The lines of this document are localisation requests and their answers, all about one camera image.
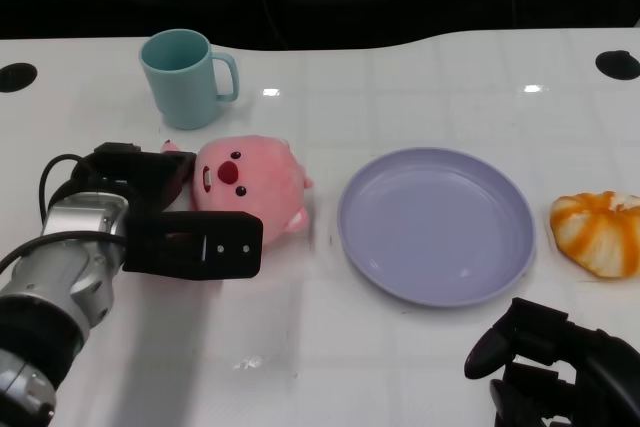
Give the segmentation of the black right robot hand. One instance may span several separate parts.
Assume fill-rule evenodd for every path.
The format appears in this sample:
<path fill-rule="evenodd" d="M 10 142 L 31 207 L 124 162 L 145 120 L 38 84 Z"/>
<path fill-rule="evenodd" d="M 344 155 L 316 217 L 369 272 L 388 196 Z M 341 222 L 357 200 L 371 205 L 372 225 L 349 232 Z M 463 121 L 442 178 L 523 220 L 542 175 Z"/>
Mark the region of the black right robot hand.
<path fill-rule="evenodd" d="M 522 298 L 469 353 L 468 379 L 491 377 L 497 426 L 636 426 L 639 353 L 565 312 Z"/>

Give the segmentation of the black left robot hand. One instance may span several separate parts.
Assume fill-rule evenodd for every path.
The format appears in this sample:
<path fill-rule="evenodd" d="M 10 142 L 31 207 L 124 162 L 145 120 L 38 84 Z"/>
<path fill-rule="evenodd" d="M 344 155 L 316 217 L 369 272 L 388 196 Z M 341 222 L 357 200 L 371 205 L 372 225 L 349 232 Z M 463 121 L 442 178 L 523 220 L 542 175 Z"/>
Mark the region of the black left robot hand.
<path fill-rule="evenodd" d="M 104 143 L 73 169 L 72 185 L 128 201 L 125 271 L 191 281 L 255 277 L 262 254 L 258 218 L 169 209 L 194 178 L 195 160 L 190 152 L 144 152 L 134 144 Z"/>

